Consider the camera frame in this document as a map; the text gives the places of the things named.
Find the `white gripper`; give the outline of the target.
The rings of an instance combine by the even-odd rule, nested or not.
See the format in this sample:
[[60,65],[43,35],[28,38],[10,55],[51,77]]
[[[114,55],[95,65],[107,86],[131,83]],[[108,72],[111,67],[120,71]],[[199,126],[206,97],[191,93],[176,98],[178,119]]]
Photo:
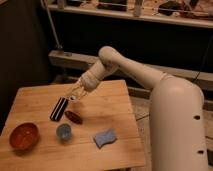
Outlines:
[[67,91],[66,97],[68,99],[76,99],[76,101],[82,100],[89,92],[95,90],[101,82],[100,74],[94,73],[90,70],[86,71],[80,77],[81,83],[76,82],[71,85],[71,88]]

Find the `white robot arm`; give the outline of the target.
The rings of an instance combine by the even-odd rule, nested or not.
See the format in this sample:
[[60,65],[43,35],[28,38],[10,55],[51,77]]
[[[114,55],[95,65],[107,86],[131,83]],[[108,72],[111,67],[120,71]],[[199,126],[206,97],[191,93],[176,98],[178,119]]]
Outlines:
[[99,59],[68,91],[76,101],[121,70],[150,94],[152,171],[208,171],[203,121],[204,95],[194,83],[133,61],[104,46]]

